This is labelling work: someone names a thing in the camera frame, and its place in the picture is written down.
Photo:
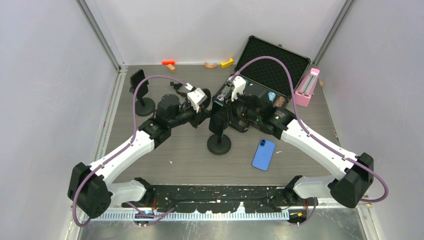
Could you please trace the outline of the brown chip stack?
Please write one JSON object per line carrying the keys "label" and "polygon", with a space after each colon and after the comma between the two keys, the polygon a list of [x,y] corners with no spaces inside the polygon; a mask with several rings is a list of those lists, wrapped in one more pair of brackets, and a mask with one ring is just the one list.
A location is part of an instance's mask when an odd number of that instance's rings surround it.
{"label": "brown chip stack", "polygon": [[275,100],[273,107],[274,108],[281,108],[281,107],[284,107],[285,105],[286,105],[286,99],[284,97],[280,96]]}

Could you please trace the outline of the pink metronome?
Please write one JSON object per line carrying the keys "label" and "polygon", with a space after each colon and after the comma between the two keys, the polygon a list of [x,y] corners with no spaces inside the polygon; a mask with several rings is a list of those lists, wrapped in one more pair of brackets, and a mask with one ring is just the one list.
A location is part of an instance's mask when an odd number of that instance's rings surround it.
{"label": "pink metronome", "polygon": [[311,68],[309,72],[303,77],[300,84],[294,92],[294,101],[296,105],[307,107],[314,95],[316,84],[319,80],[320,70]]}

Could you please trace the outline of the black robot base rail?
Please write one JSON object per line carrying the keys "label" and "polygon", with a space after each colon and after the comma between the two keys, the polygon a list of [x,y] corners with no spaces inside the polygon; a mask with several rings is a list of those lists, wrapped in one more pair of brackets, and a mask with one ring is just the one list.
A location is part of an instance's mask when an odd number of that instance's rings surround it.
{"label": "black robot base rail", "polygon": [[289,207],[311,210],[318,201],[302,199],[291,189],[265,185],[152,185],[137,208],[150,208],[164,213],[213,214],[234,213],[244,208],[246,213],[276,213]]}

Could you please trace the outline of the orange wooden block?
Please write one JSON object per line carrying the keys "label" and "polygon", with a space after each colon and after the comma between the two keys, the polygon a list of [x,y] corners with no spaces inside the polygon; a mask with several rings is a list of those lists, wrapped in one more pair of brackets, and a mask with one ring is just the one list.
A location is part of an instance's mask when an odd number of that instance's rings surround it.
{"label": "orange wooden block", "polygon": [[174,60],[165,60],[161,62],[162,65],[175,65],[176,62]]}

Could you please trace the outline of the light blue chip stack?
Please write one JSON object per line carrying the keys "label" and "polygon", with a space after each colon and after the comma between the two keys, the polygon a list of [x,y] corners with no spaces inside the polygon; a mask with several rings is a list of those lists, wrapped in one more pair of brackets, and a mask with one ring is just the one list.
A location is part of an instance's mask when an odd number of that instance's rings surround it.
{"label": "light blue chip stack", "polygon": [[276,94],[272,91],[268,92],[268,99],[272,102],[276,98]]}

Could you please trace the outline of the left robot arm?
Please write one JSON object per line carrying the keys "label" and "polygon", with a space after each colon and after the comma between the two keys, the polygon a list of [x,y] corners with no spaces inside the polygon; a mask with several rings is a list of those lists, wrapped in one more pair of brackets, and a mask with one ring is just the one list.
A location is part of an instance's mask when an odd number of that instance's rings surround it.
{"label": "left robot arm", "polygon": [[196,89],[186,95],[184,103],[175,94],[164,95],[154,116],[141,124],[123,144],[101,159],[86,165],[82,162],[71,172],[68,197],[73,209],[80,208],[89,219],[102,215],[107,208],[125,202],[148,207],[153,193],[144,180],[115,183],[115,179],[136,160],[158,148],[170,136],[172,129],[186,123],[194,128],[206,120],[211,94]]}

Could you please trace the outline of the small-clamp black phone stand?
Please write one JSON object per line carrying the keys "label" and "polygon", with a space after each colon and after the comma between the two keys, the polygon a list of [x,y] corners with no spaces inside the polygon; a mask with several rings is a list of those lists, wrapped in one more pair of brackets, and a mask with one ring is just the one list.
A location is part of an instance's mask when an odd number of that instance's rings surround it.
{"label": "small-clamp black phone stand", "polygon": [[[185,86],[182,83],[171,81],[170,82],[170,86],[173,87],[173,89],[175,90],[175,92],[178,95],[180,95],[183,98],[187,98],[187,94],[188,93],[187,92],[180,91],[181,88],[185,88]],[[206,95],[206,100],[202,103],[202,105],[203,105],[203,107],[205,107],[207,109],[209,107],[210,103],[211,103],[211,98],[212,98],[211,97],[211,92],[207,88],[202,88],[201,90]]]}

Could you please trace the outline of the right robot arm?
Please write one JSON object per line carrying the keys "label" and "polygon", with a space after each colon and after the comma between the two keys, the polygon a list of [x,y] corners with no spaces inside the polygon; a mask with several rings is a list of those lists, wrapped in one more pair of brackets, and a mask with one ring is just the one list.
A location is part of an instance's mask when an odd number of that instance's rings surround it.
{"label": "right robot arm", "polygon": [[247,123],[295,146],[330,173],[321,177],[295,177],[285,192],[288,203],[299,205],[312,197],[333,198],[353,209],[364,200],[375,178],[372,156],[365,152],[357,155],[321,136],[295,113],[278,104],[285,103],[284,98],[262,87],[232,87],[224,100],[231,120]]}

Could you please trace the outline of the black smartphone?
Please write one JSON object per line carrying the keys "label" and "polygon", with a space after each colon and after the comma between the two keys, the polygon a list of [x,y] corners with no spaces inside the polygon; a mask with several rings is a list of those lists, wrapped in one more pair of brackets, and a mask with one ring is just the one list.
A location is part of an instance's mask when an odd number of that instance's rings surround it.
{"label": "black smartphone", "polygon": [[[142,80],[144,80],[146,78],[145,73],[142,69],[139,69],[136,73],[134,73],[131,77],[130,77],[130,89],[129,91],[134,94],[135,93],[135,89],[137,88],[137,86],[142,82]],[[141,99],[143,98],[149,91],[148,89],[148,81],[145,81],[143,84],[140,85],[140,87],[138,88],[138,91],[136,93],[136,98],[137,99]]]}

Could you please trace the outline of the dark green-edged smartphone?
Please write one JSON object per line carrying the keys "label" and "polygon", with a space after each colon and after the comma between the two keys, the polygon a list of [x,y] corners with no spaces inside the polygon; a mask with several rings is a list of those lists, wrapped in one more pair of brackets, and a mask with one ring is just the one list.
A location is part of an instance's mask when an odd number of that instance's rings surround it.
{"label": "dark green-edged smartphone", "polygon": [[212,103],[210,111],[210,119],[208,129],[211,133],[218,137],[224,135],[225,129],[229,125],[228,109],[226,106],[221,106],[217,102]]}

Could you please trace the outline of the brown wooden arch block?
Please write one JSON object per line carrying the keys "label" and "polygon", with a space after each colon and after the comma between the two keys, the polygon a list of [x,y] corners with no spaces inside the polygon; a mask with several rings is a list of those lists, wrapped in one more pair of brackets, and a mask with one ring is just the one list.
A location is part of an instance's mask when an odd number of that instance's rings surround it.
{"label": "brown wooden arch block", "polygon": [[208,63],[208,62],[204,62],[203,66],[206,69],[216,69],[218,67],[218,65],[216,63]]}

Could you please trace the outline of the yellow wooden block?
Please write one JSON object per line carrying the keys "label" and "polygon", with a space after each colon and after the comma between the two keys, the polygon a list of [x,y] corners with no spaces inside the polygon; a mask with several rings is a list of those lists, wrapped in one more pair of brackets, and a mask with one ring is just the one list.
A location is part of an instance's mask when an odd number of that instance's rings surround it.
{"label": "yellow wooden block", "polygon": [[222,69],[225,69],[225,68],[228,68],[229,66],[231,66],[233,63],[234,63],[234,60],[232,58],[230,58],[228,61],[221,62],[220,67]]}

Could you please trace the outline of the tan wooden block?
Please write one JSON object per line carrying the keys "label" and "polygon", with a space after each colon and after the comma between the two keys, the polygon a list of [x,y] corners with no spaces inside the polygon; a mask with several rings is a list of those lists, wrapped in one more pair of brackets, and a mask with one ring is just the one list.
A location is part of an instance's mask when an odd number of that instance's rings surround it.
{"label": "tan wooden block", "polygon": [[174,65],[172,65],[172,64],[168,64],[168,65],[167,65],[167,68],[168,68],[171,72],[174,72],[174,71],[176,70],[175,66],[174,66]]}

